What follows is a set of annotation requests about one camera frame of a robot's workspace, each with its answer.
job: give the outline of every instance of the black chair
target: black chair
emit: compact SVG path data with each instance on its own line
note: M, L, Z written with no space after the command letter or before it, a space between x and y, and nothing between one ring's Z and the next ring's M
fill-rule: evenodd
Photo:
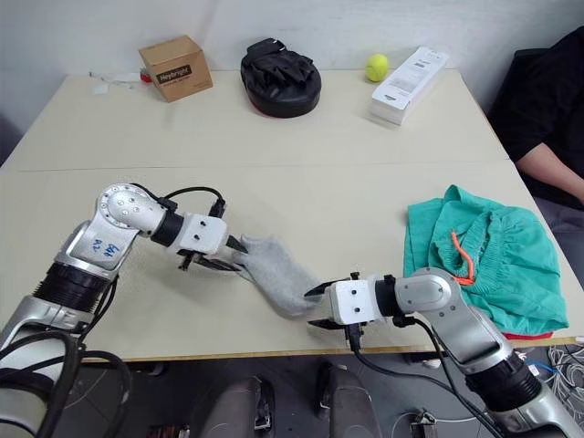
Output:
M513 61L511 61L511 67L509 67L503 84L496 95L495 102L487 115L489 120L496 115L499 109L504 108L508 104L509 100L513 97L514 90L526 76L531 63L546 51L546 48L528 48L515 52Z

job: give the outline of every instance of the white box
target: white box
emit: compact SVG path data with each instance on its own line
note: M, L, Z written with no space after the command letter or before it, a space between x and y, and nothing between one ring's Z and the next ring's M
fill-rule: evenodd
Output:
M448 55L420 47L373 91L371 112L401 125L444 70Z

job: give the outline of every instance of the red fabric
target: red fabric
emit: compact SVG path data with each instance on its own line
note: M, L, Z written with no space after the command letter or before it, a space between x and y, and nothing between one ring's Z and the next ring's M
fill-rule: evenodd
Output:
M549 339L552 337L554 332L550 331L549 333L544 333L543 335L537 335L537 336L512 335L510 333L503 333L503 334L509 340L533 340L533 339Z

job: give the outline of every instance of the yellow ball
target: yellow ball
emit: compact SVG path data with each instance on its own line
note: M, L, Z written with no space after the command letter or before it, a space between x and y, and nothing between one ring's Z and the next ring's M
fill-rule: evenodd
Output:
M373 82L380 82L387 75L390 69L390 61L385 55L381 53L376 53L367 61L367 67L365 67L365 74L369 80Z

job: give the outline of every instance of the label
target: label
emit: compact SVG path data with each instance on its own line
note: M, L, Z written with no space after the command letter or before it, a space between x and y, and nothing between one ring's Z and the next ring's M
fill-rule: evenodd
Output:
M184 78L185 76L189 76L193 71L191 70L191 66L188 64L182 67L173 68L172 70L165 71L163 73L159 73L156 75L159 84L165 84L166 82L170 82L171 80L176 80L180 78Z

